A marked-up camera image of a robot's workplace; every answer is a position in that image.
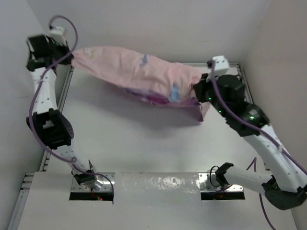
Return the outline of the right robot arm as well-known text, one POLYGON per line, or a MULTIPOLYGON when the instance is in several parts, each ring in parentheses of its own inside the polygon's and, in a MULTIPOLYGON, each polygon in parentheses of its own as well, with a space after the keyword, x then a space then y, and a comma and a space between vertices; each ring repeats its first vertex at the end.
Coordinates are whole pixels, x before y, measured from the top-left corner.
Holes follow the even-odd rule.
POLYGON ((215 192, 237 184, 264 195, 280 210, 302 205, 307 199, 307 176, 277 141, 269 118, 260 107, 245 100, 245 85, 236 75, 222 75, 215 82, 204 73, 193 86, 199 102, 209 102, 262 158, 270 174, 247 172, 224 163, 209 176, 215 192))

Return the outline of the pink pillowcase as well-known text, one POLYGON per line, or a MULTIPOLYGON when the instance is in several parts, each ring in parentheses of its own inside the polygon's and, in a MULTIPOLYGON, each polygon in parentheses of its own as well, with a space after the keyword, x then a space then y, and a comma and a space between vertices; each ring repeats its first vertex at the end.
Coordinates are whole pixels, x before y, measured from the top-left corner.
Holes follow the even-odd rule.
POLYGON ((117 46, 92 46, 73 51, 71 64, 156 106, 194 107, 202 122, 209 106, 200 103, 193 86, 203 74, 182 63, 117 46))

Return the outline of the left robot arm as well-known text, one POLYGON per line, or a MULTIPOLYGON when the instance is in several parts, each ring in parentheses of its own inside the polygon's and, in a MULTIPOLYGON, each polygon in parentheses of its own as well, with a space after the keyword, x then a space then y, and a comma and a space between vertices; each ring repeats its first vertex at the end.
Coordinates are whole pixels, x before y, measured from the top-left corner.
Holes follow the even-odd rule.
POLYGON ((93 166, 89 160, 75 153, 72 125, 58 109, 56 99, 57 60, 62 65, 69 65, 72 59, 67 42, 57 42, 50 36, 40 34, 29 37, 27 46, 29 59, 26 68, 31 73, 35 90, 27 125, 48 153, 71 167, 78 185, 93 188, 97 181, 93 166))

